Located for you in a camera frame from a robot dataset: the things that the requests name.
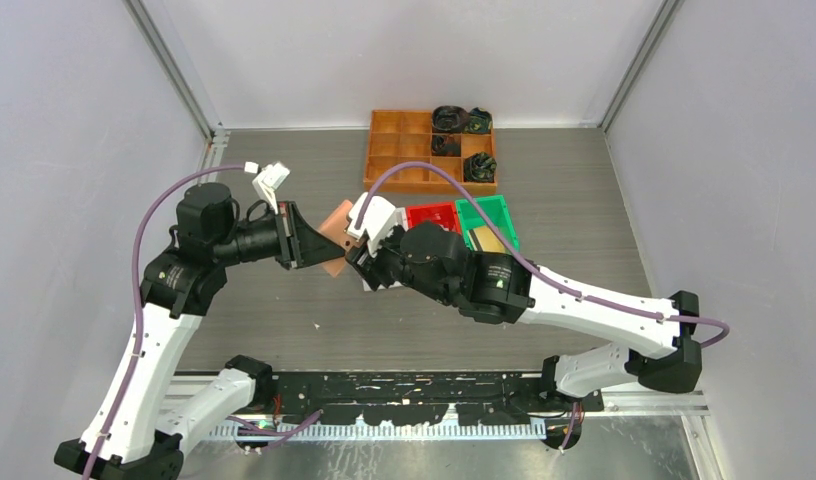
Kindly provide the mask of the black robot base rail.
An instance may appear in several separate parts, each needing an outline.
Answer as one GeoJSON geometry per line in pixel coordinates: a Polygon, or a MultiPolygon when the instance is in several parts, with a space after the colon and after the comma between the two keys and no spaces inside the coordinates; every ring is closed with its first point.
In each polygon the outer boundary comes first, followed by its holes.
{"type": "Polygon", "coordinates": [[[240,445],[294,441],[535,439],[570,448],[596,390],[553,393],[547,371],[287,371],[237,411],[240,445]]]}

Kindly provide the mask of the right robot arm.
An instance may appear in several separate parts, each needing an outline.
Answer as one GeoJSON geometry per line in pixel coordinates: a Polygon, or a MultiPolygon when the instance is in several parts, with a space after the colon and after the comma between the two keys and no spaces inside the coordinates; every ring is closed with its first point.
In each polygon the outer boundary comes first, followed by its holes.
{"type": "Polygon", "coordinates": [[[365,240],[346,260],[372,290],[400,284],[478,323],[554,326],[606,340],[584,353],[545,359],[539,396],[551,410],[630,382],[689,393],[702,373],[702,346],[688,324],[676,321],[672,298],[612,293],[511,254],[473,251],[430,222],[396,226],[378,243],[365,240]]]}

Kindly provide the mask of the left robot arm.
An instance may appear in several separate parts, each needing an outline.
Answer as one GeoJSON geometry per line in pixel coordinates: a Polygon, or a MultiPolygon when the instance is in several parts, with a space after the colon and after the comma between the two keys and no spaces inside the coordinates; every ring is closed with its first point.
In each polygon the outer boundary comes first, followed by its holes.
{"type": "Polygon", "coordinates": [[[137,287],[132,335],[98,414],[55,452],[58,466],[85,478],[175,479],[193,448],[228,416],[269,409],[276,397],[272,369],[245,355],[229,360],[181,406],[167,413],[161,406],[229,267],[272,259],[300,269],[344,254],[294,202],[250,219],[221,183],[188,188],[176,218],[171,244],[147,264],[137,287]]]}

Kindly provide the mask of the tan leather card holder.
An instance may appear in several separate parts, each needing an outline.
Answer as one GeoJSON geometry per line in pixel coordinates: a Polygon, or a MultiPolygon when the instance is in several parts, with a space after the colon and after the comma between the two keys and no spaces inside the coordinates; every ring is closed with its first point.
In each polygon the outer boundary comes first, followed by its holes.
{"type": "Polygon", "coordinates": [[[353,207],[349,200],[343,200],[329,216],[318,227],[318,232],[337,244],[341,249],[341,255],[333,260],[322,264],[323,269],[333,278],[336,278],[346,267],[346,252],[353,246],[354,240],[346,233],[349,224],[347,219],[353,207]]]}

